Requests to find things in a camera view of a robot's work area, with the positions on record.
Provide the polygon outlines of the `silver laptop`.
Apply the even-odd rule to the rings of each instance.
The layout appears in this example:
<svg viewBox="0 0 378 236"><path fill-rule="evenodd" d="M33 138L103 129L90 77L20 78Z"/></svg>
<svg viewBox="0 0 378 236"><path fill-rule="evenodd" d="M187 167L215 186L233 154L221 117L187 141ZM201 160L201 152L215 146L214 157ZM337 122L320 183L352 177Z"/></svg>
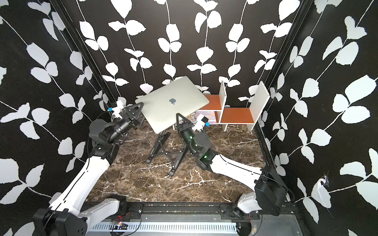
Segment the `silver laptop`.
<svg viewBox="0 0 378 236"><path fill-rule="evenodd" d="M138 98L142 102L142 114L156 134L176 123L176 114L186 117L209 104L209 100L184 76L149 94Z"/></svg>

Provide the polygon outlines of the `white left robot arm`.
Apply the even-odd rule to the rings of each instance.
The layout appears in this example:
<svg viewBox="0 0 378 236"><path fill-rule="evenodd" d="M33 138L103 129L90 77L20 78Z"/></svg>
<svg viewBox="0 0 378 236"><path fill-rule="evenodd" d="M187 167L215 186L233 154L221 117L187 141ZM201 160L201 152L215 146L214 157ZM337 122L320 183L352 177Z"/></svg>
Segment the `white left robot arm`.
<svg viewBox="0 0 378 236"><path fill-rule="evenodd" d="M38 236L84 236L88 230L105 218L121 210L121 201L108 198L82 211L88 194L102 174L114 162L122 138L130 129L143 124L139 120L144 104L139 102L125 107L121 101L115 103L112 122L96 119L89 126L89 140L92 149L87 151L88 159L81 171L49 208L40 208L33 216Z"/></svg>

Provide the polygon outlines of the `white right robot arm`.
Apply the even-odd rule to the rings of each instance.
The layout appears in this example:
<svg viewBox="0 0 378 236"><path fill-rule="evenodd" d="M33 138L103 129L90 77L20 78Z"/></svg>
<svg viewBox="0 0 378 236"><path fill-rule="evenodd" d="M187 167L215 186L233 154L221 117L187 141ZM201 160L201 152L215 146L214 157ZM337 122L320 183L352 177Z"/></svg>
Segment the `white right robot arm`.
<svg viewBox="0 0 378 236"><path fill-rule="evenodd" d="M183 115L176 114L177 130L186 145L185 150L196 157L196 163L201 169L227 176L252 190L237 200L236 208L239 211L249 214L263 210L273 216L280 215L289 188L277 171L271 166L248 166L211 149L210 138L204 131L207 121L206 117L200 116L193 124Z"/></svg>

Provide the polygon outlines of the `black folding laptop stand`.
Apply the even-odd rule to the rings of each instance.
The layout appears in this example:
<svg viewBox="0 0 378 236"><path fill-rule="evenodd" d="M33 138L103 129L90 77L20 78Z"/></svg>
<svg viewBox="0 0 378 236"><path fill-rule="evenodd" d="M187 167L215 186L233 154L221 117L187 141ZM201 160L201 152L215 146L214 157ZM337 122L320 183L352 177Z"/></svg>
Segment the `black folding laptop stand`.
<svg viewBox="0 0 378 236"><path fill-rule="evenodd" d="M181 165L182 161L184 160L187 152L189 151L187 145L183 145L181 149L178 150L168 150L165 148L165 142L170 137L171 133L167 130L162 131L158 138L156 139L153 148L148 155L147 160L145 161L146 164L151 164L153 159L160 155L165 155L166 158L169 160L170 164L172 165L172 168L169 172L169 176L173 177L178 170L179 166Z"/></svg>

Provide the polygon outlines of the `pastel cartoon children's book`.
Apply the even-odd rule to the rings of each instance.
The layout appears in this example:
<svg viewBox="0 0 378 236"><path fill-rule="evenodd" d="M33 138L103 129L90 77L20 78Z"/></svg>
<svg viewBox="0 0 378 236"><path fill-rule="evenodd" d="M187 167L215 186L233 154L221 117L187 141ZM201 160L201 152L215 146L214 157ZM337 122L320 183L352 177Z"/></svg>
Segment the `pastel cartoon children's book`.
<svg viewBox="0 0 378 236"><path fill-rule="evenodd" d="M187 116L187 119L195 124L199 115L203 115L204 117L208 118L208 123L210 125L217 124L217 118L214 111L196 111Z"/></svg>

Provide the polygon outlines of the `white shelf with orange boards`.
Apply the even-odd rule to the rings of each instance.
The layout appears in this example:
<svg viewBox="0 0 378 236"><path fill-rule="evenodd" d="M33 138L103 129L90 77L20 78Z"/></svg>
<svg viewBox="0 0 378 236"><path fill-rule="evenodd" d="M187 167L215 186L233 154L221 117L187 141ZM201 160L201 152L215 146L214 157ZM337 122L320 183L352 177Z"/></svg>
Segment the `white shelf with orange boards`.
<svg viewBox="0 0 378 236"><path fill-rule="evenodd" d="M220 84L220 91L218 94L207 94L205 97L210 101L209 104L204 106L198 111L214 111L217 124L221 124L223 131L227 130L230 124L244 124L247 126L248 131L252 131L258 119L263 113L270 94L263 82L258 85L252 86L252 102L247 108L232 108L226 107L226 89L224 82Z"/></svg>

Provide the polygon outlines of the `black base rail with strip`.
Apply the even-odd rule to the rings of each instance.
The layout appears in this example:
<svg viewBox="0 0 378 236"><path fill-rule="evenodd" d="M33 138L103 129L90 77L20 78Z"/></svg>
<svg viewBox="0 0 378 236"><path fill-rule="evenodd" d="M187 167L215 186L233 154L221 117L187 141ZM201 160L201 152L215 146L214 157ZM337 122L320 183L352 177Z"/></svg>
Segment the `black base rail with strip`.
<svg viewBox="0 0 378 236"><path fill-rule="evenodd" d="M307 236L298 208L284 204L279 216L245 214L232 203L123 202L89 236Z"/></svg>

